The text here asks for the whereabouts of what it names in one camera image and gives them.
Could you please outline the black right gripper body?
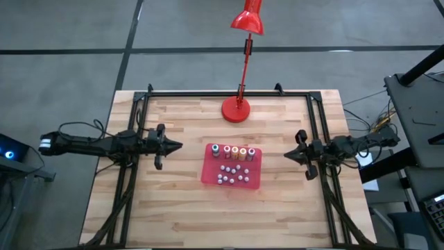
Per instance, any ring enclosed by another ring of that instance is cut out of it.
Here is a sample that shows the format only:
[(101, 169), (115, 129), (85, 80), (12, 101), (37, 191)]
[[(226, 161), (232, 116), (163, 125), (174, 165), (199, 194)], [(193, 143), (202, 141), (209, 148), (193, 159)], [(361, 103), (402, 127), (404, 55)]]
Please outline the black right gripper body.
[(307, 170), (305, 176), (307, 180), (313, 180), (319, 175), (319, 171), (326, 173), (326, 165), (323, 161), (323, 154), (325, 153), (325, 147), (321, 140), (315, 139), (307, 144), (307, 132), (306, 130), (299, 130), (296, 133), (297, 144), (302, 145), (302, 152), (300, 155), (304, 155), (304, 163)]

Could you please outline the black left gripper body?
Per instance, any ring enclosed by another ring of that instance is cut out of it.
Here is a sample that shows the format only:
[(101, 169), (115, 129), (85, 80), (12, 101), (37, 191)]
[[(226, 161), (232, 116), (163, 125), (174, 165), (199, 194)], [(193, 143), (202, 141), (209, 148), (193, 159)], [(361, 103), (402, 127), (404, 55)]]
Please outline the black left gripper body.
[(165, 125), (158, 124), (156, 128), (150, 128), (148, 130), (147, 141), (151, 148), (150, 153), (155, 154), (154, 165), (157, 170), (162, 170), (162, 158), (165, 157), (164, 148), (165, 138)]

